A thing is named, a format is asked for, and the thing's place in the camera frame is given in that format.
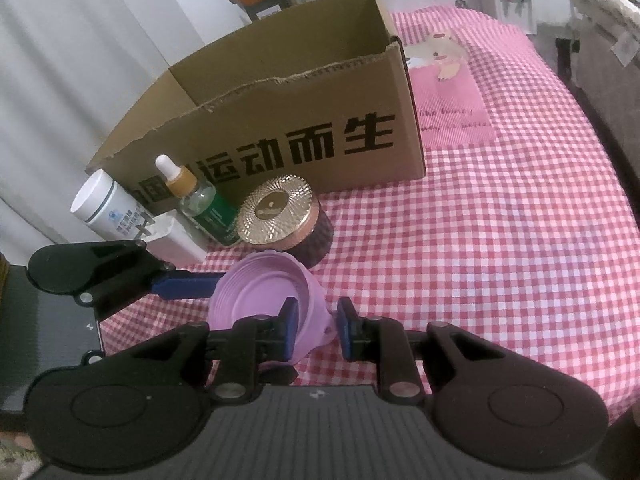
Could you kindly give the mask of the grey sofa with blanket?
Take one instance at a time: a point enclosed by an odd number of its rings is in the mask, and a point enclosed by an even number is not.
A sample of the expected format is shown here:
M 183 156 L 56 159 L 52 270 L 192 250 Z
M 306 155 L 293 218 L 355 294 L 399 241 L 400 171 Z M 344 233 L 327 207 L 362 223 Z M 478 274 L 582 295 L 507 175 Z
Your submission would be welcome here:
M 639 170 L 639 0 L 568 0 L 579 41 L 574 81 Z

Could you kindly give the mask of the white curtain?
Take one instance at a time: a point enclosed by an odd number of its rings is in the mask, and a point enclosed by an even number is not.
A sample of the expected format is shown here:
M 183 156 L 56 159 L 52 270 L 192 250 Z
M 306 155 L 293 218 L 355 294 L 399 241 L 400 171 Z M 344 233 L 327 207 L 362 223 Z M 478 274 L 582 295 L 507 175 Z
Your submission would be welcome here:
M 1 0 L 1 250 L 92 240 L 85 168 L 149 86 L 240 28 L 228 0 Z

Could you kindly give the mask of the gold lid candle jar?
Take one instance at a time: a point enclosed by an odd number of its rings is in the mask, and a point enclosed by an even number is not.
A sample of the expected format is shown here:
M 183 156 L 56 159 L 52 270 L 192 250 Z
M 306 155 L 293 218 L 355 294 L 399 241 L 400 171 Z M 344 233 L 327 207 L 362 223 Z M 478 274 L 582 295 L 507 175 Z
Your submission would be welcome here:
M 272 178 L 248 194 L 236 230 L 256 250 L 287 252 L 307 269 L 330 251 L 333 226 L 311 185 L 294 174 Z

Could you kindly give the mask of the white pill bottle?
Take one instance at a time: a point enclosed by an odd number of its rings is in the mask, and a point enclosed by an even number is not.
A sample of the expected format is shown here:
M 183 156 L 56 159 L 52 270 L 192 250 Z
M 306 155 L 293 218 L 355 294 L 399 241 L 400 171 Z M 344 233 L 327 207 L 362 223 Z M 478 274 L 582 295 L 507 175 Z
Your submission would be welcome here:
M 96 170 L 77 192 L 70 213 L 104 240 L 141 236 L 148 211 L 103 169 Z

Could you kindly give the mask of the brown cardboard box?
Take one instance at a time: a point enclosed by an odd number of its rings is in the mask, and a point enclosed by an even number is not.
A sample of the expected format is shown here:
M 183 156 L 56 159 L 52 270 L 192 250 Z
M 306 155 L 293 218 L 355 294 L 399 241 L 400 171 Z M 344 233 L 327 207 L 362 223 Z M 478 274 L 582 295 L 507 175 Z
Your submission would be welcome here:
M 152 211 L 176 206 L 169 156 L 232 204 L 280 174 L 318 193 L 421 179 L 404 49 L 382 0 L 314 0 L 170 66 L 88 163 Z

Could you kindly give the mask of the pink checkered tablecloth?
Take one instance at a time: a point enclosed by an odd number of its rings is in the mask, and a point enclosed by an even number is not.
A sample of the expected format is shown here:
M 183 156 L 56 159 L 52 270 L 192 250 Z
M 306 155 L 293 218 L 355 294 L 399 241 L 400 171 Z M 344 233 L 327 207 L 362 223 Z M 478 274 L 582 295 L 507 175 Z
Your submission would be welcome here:
M 452 323 L 622 414 L 639 397 L 639 229 L 588 118 L 518 28 L 453 6 L 390 16 L 425 174 L 314 191 L 326 300 Z

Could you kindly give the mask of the green dropper bottle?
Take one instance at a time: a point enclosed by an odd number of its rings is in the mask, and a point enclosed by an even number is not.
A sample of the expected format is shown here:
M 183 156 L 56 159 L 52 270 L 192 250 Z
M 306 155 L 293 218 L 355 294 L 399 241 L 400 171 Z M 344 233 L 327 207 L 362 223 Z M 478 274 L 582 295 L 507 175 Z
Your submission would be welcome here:
M 236 232 L 238 211 L 215 185 L 198 180 L 190 169 L 178 166 L 165 154 L 157 156 L 155 167 L 164 176 L 168 190 L 178 198 L 181 212 L 194 226 L 224 247 L 240 240 Z

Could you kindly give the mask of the white power adapter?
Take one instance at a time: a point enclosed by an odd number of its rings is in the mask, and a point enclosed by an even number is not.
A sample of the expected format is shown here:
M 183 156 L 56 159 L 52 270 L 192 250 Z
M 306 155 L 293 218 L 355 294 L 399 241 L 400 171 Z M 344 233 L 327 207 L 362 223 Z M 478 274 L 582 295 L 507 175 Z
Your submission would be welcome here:
M 178 210 L 158 216 L 144 212 L 137 229 L 137 238 L 145 242 L 146 250 L 176 268 L 202 263 L 207 256 L 208 238 Z

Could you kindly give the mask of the purple collapsible cup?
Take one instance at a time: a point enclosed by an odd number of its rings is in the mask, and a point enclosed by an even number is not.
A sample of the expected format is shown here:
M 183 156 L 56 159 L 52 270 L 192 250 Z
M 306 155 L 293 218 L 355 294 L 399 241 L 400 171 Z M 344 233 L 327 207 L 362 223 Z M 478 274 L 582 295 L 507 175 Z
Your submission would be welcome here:
M 275 316 L 288 298 L 298 302 L 298 326 L 290 362 L 296 364 L 336 336 L 326 292 L 293 256 L 266 250 L 235 263 L 217 283 L 209 300 L 207 322 L 226 330 L 240 318 Z

